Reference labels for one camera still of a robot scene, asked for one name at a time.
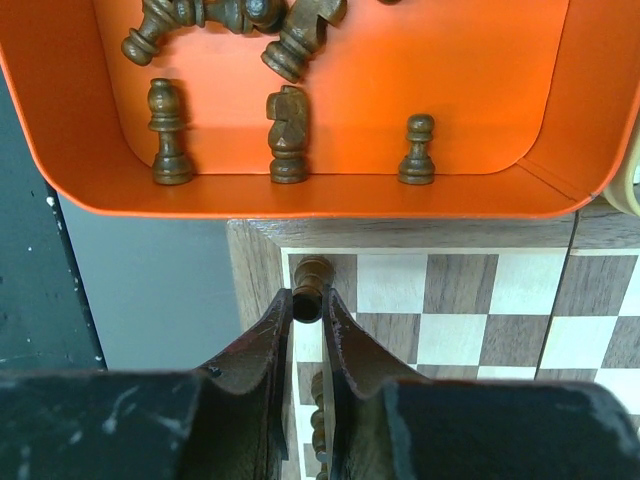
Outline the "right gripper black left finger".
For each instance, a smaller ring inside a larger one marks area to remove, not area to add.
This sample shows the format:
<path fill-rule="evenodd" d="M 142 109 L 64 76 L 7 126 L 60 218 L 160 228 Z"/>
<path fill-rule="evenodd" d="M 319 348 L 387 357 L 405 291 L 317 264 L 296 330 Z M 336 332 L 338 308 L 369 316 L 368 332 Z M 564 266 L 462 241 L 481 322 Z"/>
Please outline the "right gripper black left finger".
<path fill-rule="evenodd" d="M 288 457 L 288 289 L 201 366 L 8 372 L 5 479 L 277 479 Z"/>

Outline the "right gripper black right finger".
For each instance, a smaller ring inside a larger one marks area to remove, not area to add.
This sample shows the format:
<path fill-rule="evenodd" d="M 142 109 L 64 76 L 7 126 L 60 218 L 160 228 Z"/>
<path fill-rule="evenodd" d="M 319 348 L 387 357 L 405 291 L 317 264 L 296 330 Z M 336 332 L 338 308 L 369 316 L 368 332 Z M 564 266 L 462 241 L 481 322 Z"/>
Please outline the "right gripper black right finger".
<path fill-rule="evenodd" d="M 639 438 L 586 382 L 434 380 L 323 296 L 333 479 L 635 479 Z"/>

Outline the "dark pawn placed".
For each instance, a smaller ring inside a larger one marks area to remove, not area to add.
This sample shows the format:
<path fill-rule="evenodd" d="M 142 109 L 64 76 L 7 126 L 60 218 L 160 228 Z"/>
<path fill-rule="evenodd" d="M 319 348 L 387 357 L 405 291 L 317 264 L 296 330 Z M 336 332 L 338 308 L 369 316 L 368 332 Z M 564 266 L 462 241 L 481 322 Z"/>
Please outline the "dark pawn placed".
<path fill-rule="evenodd" d="M 294 271 L 293 317 L 302 323 L 314 323 L 322 315 L 324 289 L 334 280 L 334 267 L 322 256 L 306 256 Z"/>
<path fill-rule="evenodd" d="M 311 381 L 311 395 L 316 405 L 316 410 L 311 415 L 310 424 L 313 428 L 312 447 L 315 458 L 320 462 L 320 471 L 316 475 L 317 480 L 328 480 L 327 447 L 324 424 L 324 386 L 323 373 L 317 372 Z"/>

